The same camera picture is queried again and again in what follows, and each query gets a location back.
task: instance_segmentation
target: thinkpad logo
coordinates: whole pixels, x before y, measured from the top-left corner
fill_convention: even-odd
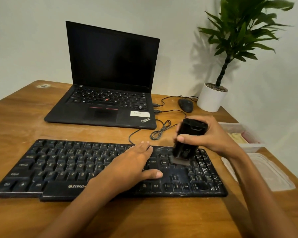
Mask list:
[[[69,185],[69,188],[85,188],[86,185]]]
[[[140,120],[142,123],[145,123],[145,122],[147,122],[147,121],[149,121],[150,120],[150,118],[147,118],[147,119],[144,119],[144,120]]]

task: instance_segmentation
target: hand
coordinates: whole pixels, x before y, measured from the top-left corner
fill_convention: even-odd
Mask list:
[[[114,195],[117,195],[129,190],[140,181],[161,178],[163,174],[157,169],[143,171],[152,151],[153,148],[149,142],[141,142],[136,146],[132,146],[126,152],[117,156],[95,178],[91,179],[87,186],[97,186],[99,182],[106,183],[108,187],[113,189]]]
[[[218,155],[230,158],[243,154],[241,147],[223,130],[221,125],[213,116],[190,116],[189,119],[195,119],[207,123],[208,130],[205,135],[178,135],[174,136],[174,141],[179,141],[185,144],[204,146]],[[178,124],[176,132],[179,131],[181,123]]]

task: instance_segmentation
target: white wall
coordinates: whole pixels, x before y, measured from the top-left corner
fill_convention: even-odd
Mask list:
[[[259,61],[233,62],[223,106],[266,142],[298,176],[298,0],[278,21],[295,25],[257,51]],[[218,0],[0,0],[0,99],[35,80],[72,82],[65,21],[160,38],[153,93],[196,95],[214,81],[225,56],[196,32]]]

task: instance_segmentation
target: transparent plastic box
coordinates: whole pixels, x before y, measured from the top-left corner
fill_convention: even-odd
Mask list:
[[[295,189],[296,186],[289,177],[266,156],[258,153],[247,154],[256,168],[261,173],[267,185],[272,191],[285,191]],[[229,161],[222,157],[222,161],[233,178],[238,182],[235,172]]]
[[[246,153],[255,153],[265,144],[248,127],[240,123],[219,123],[230,134],[240,133],[248,144],[238,144]]]

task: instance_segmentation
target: brush handle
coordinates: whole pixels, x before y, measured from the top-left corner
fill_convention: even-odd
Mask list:
[[[188,134],[200,136],[207,132],[208,125],[204,122],[195,119],[184,119],[181,127],[179,128],[178,135]],[[176,141],[174,144],[172,153],[174,157],[179,157],[182,159],[190,159],[195,155],[198,146],[183,144]]]

